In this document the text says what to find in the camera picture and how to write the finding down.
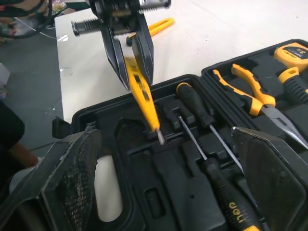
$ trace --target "screwdriver tip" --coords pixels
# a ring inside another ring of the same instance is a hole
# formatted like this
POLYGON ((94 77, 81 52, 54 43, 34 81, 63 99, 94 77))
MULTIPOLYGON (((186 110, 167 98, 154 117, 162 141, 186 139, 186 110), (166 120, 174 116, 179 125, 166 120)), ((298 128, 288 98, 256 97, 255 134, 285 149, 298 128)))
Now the screwdriver tip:
POLYGON ((158 137, 160 145, 163 145, 165 143, 165 139, 163 137, 162 132, 159 129, 157 129, 156 133, 157 133, 157 137, 158 137))

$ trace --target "yellow pliers handle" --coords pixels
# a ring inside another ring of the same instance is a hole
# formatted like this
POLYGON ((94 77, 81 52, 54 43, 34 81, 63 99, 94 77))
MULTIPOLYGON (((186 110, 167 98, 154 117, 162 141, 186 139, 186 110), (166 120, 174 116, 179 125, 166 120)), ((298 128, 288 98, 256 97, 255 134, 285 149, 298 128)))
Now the yellow pliers handle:
POLYGON ((260 113, 263 104, 259 100, 227 83, 221 77, 218 70, 213 70, 213 73, 215 80, 222 84, 224 89, 234 92, 240 96, 240 98, 245 102, 245 105, 249 107, 249 114, 257 116, 260 113))
POLYGON ((254 92, 255 98, 260 100, 263 105, 272 105, 273 107, 276 106, 275 98, 263 92, 260 83, 249 70, 237 64, 233 64, 231 72, 232 74, 244 79, 250 85, 252 91, 254 92))

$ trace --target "cable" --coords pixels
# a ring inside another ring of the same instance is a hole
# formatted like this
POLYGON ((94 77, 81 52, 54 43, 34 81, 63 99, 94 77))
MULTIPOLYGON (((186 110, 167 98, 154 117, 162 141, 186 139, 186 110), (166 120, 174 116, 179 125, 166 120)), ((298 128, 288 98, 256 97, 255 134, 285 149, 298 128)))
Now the cable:
MULTIPOLYGON (((19 18, 15 18, 17 21, 21 22, 22 24, 24 24, 26 27, 30 28, 31 30, 34 30, 36 31, 36 29, 33 29, 32 27, 30 27, 28 24, 26 24, 25 22, 23 22, 22 20, 20 20, 19 18)), ((49 38, 52 38, 52 39, 56 39, 55 37, 52 37, 52 36, 49 36, 49 35, 46 35, 44 34, 43 32, 40 32, 40 34, 46 36, 46 37, 49 37, 49 38)))
POLYGON ((25 35, 8 35, 8 34, 4 34, 4 33, 0 32, 0 37, 8 38, 8 39, 25 39, 25 38, 29 38, 29 37, 32 37, 34 35, 37 35, 43 29, 45 29, 45 27, 48 25, 48 23, 51 20, 52 20, 52 0, 49 0, 48 1, 48 15, 47 15, 47 19, 46 19, 46 22, 43 23, 43 25, 40 28, 37 28, 36 31, 27 33, 25 35))
POLYGON ((40 2, 33 7, 31 10, 29 11, 20 11, 20 12, 16 12, 19 8, 17 7, 10 7, 7 6, 6 9, 4 11, 0 11, 0 17, 8 17, 8 18, 13 18, 13 17, 26 17, 32 13, 34 13, 35 11, 37 11, 45 2, 45 0, 40 0, 40 2))

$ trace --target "black plastic tool case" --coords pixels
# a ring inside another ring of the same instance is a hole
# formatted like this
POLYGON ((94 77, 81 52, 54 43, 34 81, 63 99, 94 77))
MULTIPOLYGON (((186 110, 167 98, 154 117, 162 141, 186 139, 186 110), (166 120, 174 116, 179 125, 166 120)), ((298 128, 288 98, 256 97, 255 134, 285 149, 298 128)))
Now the black plastic tool case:
POLYGON ((215 200, 210 183, 199 169, 200 154, 181 127, 181 115, 209 157, 217 158, 221 167, 254 204, 245 178, 227 155, 218 139, 209 130, 202 130, 193 114, 176 96, 176 86, 188 82, 202 99, 215 108, 216 124, 225 142, 237 154, 231 137, 231 127, 241 126, 266 132, 282 138, 306 158, 307 153, 290 141, 264 115, 251 117, 244 103, 213 81, 212 70, 239 89, 252 93, 248 84, 231 74, 231 64, 237 63, 251 70, 262 87, 277 100, 283 111, 308 138, 308 105, 295 105, 285 100, 283 87, 277 76, 285 70, 274 60, 275 46, 234 58, 202 71, 202 76, 181 76, 152 88, 153 99, 161 122, 166 144, 161 146, 131 94, 94 105, 77 112, 73 117, 71 133, 84 131, 87 126, 98 128, 102 135, 102 156, 111 154, 120 185, 123 211, 114 221, 99 220, 93 203, 86 230, 89 231, 224 231, 228 225, 215 200))

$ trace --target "black cable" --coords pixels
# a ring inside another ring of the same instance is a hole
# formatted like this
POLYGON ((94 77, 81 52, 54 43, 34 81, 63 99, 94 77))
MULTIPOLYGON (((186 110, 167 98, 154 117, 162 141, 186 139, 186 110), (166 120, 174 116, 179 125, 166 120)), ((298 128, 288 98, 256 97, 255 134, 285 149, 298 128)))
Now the black cable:
POLYGON ((31 10, 28 11, 24 11, 17 7, 7 6, 4 11, 0 11, 0 17, 8 17, 8 18, 26 17, 37 11, 43 5, 44 2, 45 0, 40 0, 40 2, 35 7, 33 7, 31 10))
POLYGON ((52 20, 52 0, 49 0, 48 2, 48 15, 46 22, 43 23, 43 25, 40 28, 36 28, 36 31, 27 33, 25 35, 8 35, 0 32, 0 37, 7 38, 7 39, 25 39, 32 37, 34 35, 37 35, 39 32, 41 32, 45 27, 48 25, 48 23, 52 20))

